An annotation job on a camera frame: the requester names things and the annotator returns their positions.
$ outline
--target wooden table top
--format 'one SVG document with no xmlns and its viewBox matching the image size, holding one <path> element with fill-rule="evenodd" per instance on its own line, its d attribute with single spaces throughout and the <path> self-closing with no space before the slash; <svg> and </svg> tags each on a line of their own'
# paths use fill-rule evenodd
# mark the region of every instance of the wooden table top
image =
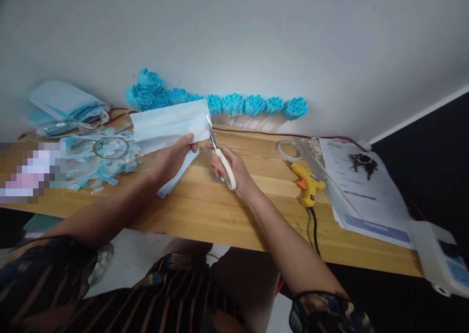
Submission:
<svg viewBox="0 0 469 333">
<path fill-rule="evenodd" d="M 123 126 L 122 118 L 110 126 Z M 303 192 L 294 181 L 298 176 L 282 161 L 276 143 L 288 137 L 247 132 L 240 128 L 217 126 L 236 131 L 215 130 L 217 142 L 226 144 L 241 155 L 260 189 L 272 200 L 290 225 L 308 240 L 309 214 L 298 201 Z M 226 184 L 213 178 L 208 152 L 199 143 L 200 153 L 184 173 L 170 195 L 155 198 L 146 205 L 128 228 L 165 233 L 187 239 L 225 244 L 253 250 L 267 250 L 264 239 L 249 208 Z M 8 204 L 5 208 L 68 217 L 82 207 L 113 193 L 144 173 L 154 153 L 141 157 L 135 173 L 120 174 L 113 187 L 91 195 L 90 190 L 46 190 L 38 204 Z M 332 207 L 323 191 L 318 191 L 315 204 L 318 220 L 318 244 L 326 262 L 422 277 L 415 251 L 341 229 L 334 220 Z M 312 237 L 313 225 L 310 225 Z"/>
</svg>

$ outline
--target paper flower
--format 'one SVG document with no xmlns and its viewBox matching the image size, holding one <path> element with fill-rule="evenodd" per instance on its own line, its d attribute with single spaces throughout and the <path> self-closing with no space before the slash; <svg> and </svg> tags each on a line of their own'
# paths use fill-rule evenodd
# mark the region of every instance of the paper flower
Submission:
<svg viewBox="0 0 469 333">
<path fill-rule="evenodd" d="M 275 116 L 283 109 L 283 100 L 279 97 L 271 97 L 265 102 L 264 114 Z"/>
<path fill-rule="evenodd" d="M 223 99 L 221 99 L 223 113 L 230 117 L 242 115 L 243 102 L 243 97 L 236 93 L 225 96 Z"/>
<path fill-rule="evenodd" d="M 153 94 L 157 94 L 163 90 L 164 82 L 158 77 L 158 74 L 144 68 L 138 73 L 137 84 L 147 86 L 148 90 Z"/>
<path fill-rule="evenodd" d="M 198 100 L 203 100 L 204 97 L 203 96 L 200 96 L 199 94 L 189 94 L 189 96 L 187 97 L 187 102 L 192 102 L 192 101 L 198 101 Z"/>
<path fill-rule="evenodd" d="M 172 98 L 170 98 L 171 106 L 175 104 L 183 104 L 187 102 L 187 97 L 189 93 L 185 89 L 173 88 Z"/>
<path fill-rule="evenodd" d="M 168 107 L 170 105 L 170 97 L 172 96 L 171 92 L 167 89 L 160 91 L 155 98 L 155 105 L 153 109 Z"/>
<path fill-rule="evenodd" d="M 282 115 L 285 119 L 293 121 L 303 117 L 308 112 L 308 102 L 302 98 L 294 98 L 285 104 Z"/>
<path fill-rule="evenodd" d="M 249 95 L 244 102 L 243 111 L 246 116 L 257 117 L 265 107 L 265 100 L 260 96 Z"/>
<path fill-rule="evenodd" d="M 126 90 L 124 96 L 130 107 L 140 111 L 151 110 L 156 103 L 155 95 L 145 85 L 136 84 L 132 86 Z"/>
<path fill-rule="evenodd" d="M 207 96 L 207 105 L 209 106 L 210 116 L 216 117 L 222 114 L 221 98 L 218 95 Z"/>
</svg>

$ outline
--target patterned clothing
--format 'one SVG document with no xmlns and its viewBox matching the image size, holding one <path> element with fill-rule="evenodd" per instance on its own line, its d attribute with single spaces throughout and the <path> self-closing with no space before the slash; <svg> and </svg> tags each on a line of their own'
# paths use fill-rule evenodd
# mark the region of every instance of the patterned clothing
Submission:
<svg viewBox="0 0 469 333">
<path fill-rule="evenodd" d="M 2 332 L 247 332 L 237 305 L 190 255 L 158 260 L 133 288 L 83 300 L 97 259 L 68 236 L 11 251 L 0 270 Z M 294 332 L 372 332 L 352 303 L 324 292 L 293 302 Z"/>
</svg>

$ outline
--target paper document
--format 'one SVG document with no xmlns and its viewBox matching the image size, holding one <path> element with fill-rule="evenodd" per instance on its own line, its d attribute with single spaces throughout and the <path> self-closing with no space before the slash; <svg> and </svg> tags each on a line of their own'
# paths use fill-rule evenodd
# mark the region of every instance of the paper document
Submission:
<svg viewBox="0 0 469 333">
<path fill-rule="evenodd" d="M 383 161 L 374 152 L 366 152 L 377 162 L 377 170 L 367 180 L 364 166 L 354 171 L 351 154 L 363 153 L 357 146 L 334 139 L 320 139 L 326 170 L 349 201 L 332 204 L 334 217 L 342 228 L 355 231 L 405 248 L 414 249 L 408 226 L 411 220 L 399 190 Z"/>
</svg>

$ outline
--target scissors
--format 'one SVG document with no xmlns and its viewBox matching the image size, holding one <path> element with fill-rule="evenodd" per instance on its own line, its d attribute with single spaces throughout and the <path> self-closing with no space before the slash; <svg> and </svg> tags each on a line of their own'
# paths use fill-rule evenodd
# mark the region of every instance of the scissors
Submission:
<svg viewBox="0 0 469 333">
<path fill-rule="evenodd" d="M 235 175 L 233 174 L 233 170 L 231 169 L 230 164 L 226 160 L 225 155 L 223 155 L 223 152 L 221 152 L 221 150 L 216 147 L 215 134 L 213 133 L 212 125 L 210 124 L 211 123 L 210 118 L 207 114 L 205 114 L 205 117 L 207 118 L 207 126 L 209 128 L 210 140 L 212 141 L 215 155 L 217 155 L 220 158 L 221 163 L 223 164 L 223 167 L 225 168 L 225 171 L 227 174 L 226 184 L 228 185 L 229 190 L 234 190 L 236 189 Z"/>
</svg>

